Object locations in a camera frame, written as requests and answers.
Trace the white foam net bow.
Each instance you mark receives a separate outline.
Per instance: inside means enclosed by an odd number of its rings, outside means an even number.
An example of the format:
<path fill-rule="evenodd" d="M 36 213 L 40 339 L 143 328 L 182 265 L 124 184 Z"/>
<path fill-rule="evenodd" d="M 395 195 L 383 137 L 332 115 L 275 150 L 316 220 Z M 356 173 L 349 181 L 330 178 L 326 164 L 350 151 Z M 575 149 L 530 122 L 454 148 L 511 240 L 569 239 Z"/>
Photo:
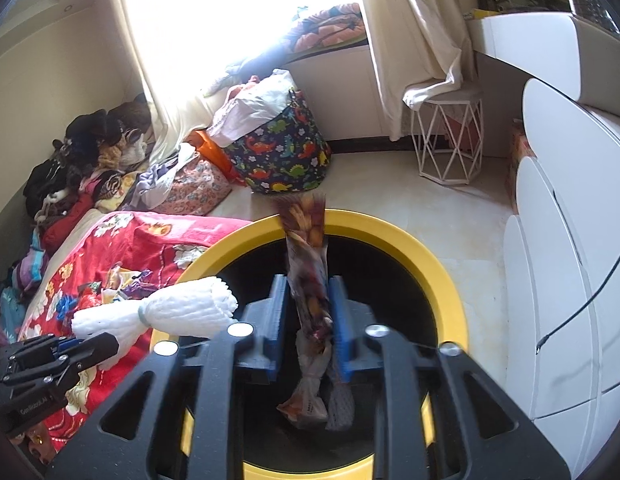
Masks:
<path fill-rule="evenodd" d="M 221 278 L 208 276 L 158 289 L 139 300 L 75 311 L 71 330 L 81 339 L 112 335 L 119 344 L 113 359 L 119 361 L 147 330 L 210 339 L 235 322 L 237 308 L 229 286 Z"/>

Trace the brown printed snack wrapper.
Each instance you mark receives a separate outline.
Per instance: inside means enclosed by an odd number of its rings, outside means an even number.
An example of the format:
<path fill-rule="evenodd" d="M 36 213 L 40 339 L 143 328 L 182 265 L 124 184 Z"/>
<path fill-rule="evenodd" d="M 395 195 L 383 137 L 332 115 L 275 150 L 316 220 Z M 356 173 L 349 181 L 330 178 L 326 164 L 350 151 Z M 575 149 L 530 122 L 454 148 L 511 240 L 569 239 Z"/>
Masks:
<path fill-rule="evenodd" d="M 341 378 L 328 297 L 325 198 L 301 195 L 276 203 L 287 249 L 287 281 L 300 328 L 296 350 L 300 379 L 277 409 L 297 427 L 346 431 L 354 422 L 350 387 Z"/>

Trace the yellow rimmed trash bin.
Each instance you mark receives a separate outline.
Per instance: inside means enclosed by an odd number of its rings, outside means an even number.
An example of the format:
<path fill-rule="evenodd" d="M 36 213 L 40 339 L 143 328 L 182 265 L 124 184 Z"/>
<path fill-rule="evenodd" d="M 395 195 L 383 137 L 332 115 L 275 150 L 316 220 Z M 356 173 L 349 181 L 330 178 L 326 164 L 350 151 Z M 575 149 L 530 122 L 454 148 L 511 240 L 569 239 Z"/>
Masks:
<path fill-rule="evenodd" d="M 461 300 L 452 282 L 431 287 L 440 262 L 415 238 L 392 224 L 352 211 L 327 214 L 327 262 L 350 299 L 371 308 L 377 321 L 413 342 L 433 346 L 450 335 L 467 341 Z M 260 300 L 285 271 L 283 230 L 275 218 L 241 228 L 208 249 L 183 274 L 185 281 L 218 275 L 241 307 Z M 371 388 L 353 389 L 354 422 L 346 430 L 293 426 L 276 408 L 300 377 L 293 336 L 299 323 L 287 318 L 282 370 L 269 386 L 249 386 L 244 395 L 244 459 L 248 479 L 359 479 L 372 470 L 374 408 Z"/>

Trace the purple candy wrapper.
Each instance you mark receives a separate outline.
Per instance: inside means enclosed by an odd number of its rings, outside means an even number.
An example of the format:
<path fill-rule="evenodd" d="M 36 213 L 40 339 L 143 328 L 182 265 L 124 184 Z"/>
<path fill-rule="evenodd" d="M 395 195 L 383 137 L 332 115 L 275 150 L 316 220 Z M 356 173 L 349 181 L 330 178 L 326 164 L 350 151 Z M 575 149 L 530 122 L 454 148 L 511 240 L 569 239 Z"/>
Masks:
<path fill-rule="evenodd" d="M 131 278 L 127 278 L 119 286 L 119 292 L 127 297 L 147 297 L 156 290 L 150 280 L 151 274 L 147 269 L 133 272 Z"/>

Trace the red floral bed quilt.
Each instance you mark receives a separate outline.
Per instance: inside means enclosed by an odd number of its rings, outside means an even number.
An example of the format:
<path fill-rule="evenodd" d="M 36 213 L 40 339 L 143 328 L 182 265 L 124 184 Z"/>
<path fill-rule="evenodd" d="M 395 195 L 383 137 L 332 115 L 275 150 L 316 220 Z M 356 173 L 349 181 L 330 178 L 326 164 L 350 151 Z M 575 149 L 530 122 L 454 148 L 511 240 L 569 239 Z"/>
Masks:
<path fill-rule="evenodd" d="M 131 298 L 119 286 L 133 272 L 150 270 L 156 290 L 173 285 L 209 247 L 245 226 L 245 220 L 172 216 L 172 214 L 108 214 L 86 232 L 71 252 L 56 252 L 58 266 L 48 274 L 30 302 L 20 330 L 21 340 L 40 335 L 70 336 L 73 313 Z M 78 432 L 98 405 L 145 358 L 150 332 L 110 370 L 90 368 L 67 394 L 67 405 L 33 431 L 33 444 L 42 453 L 56 453 Z"/>

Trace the white dressing table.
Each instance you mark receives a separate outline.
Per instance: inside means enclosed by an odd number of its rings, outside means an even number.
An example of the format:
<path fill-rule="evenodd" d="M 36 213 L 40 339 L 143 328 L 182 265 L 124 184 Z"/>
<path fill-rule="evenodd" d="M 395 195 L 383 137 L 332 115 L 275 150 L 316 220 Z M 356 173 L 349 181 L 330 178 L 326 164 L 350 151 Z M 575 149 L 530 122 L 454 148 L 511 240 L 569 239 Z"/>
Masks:
<path fill-rule="evenodd" d="M 476 52 L 528 77 L 503 238 L 505 388 L 580 477 L 620 429 L 620 39 L 565 12 L 468 28 Z"/>

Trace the pile of clothes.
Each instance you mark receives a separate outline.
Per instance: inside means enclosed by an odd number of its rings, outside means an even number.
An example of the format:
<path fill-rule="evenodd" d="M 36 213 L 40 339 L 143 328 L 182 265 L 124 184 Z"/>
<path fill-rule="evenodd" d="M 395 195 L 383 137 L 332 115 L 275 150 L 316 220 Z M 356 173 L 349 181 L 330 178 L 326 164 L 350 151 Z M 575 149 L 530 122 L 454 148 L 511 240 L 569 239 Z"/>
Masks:
<path fill-rule="evenodd" d="M 54 151 L 32 169 L 22 190 L 34 240 L 51 256 L 84 214 L 112 201 L 119 207 L 124 179 L 147 166 L 153 148 L 143 94 L 111 110 L 75 117 Z"/>

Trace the floral pink pillow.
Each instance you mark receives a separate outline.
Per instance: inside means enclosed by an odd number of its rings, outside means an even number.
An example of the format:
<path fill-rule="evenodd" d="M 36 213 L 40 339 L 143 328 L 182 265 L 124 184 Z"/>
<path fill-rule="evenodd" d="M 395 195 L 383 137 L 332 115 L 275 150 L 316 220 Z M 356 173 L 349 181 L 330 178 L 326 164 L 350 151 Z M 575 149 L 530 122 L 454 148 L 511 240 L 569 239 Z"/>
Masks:
<path fill-rule="evenodd" d="M 188 162 L 175 176 L 167 198 L 154 212 L 206 216 L 232 192 L 223 172 L 209 160 Z"/>

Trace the dinosaur print laundry basket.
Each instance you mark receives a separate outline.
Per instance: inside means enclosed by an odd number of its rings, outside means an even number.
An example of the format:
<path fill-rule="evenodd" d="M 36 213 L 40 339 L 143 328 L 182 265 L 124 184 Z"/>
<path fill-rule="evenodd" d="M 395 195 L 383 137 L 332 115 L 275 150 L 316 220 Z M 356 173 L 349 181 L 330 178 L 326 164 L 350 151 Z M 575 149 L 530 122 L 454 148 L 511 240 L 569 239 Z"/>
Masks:
<path fill-rule="evenodd" d="M 312 191 L 331 163 L 331 148 L 297 89 L 288 92 L 282 112 L 223 152 L 239 179 L 257 194 Z"/>

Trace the orange bag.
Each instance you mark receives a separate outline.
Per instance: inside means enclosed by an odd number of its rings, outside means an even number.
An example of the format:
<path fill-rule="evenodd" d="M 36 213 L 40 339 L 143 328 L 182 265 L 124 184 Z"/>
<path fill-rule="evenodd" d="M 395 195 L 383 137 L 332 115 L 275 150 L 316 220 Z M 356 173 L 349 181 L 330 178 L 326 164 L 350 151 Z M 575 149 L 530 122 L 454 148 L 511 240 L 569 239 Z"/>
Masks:
<path fill-rule="evenodd" d="M 244 185 L 245 182 L 239 177 L 227 155 L 215 144 L 206 129 L 194 129 L 188 133 L 185 141 L 191 144 L 196 152 L 214 166 L 217 166 L 225 178 L 231 183 Z"/>

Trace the orange patterned blanket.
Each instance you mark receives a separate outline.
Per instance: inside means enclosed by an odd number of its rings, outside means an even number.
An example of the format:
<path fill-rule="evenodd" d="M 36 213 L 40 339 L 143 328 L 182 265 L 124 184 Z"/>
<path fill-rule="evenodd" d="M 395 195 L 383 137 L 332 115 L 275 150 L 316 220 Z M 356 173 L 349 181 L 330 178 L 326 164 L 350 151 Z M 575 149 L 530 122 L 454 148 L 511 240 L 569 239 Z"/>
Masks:
<path fill-rule="evenodd" d="M 331 50 L 365 40 L 366 28 L 359 3 L 342 3 L 298 18 L 282 40 L 294 54 Z"/>

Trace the cream curtain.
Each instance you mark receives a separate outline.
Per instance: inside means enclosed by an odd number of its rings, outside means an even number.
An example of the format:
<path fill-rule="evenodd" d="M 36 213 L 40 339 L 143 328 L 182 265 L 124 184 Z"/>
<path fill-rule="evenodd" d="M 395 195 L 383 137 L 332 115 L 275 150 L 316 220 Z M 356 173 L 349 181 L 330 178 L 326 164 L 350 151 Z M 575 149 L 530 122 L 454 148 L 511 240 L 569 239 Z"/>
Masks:
<path fill-rule="evenodd" d="M 359 3 L 366 46 L 290 64 L 326 139 L 397 141 L 405 110 L 474 77 L 457 0 L 110 0 L 150 105 L 152 159 L 210 124 L 221 73 L 273 47 L 302 8 L 342 1 Z"/>

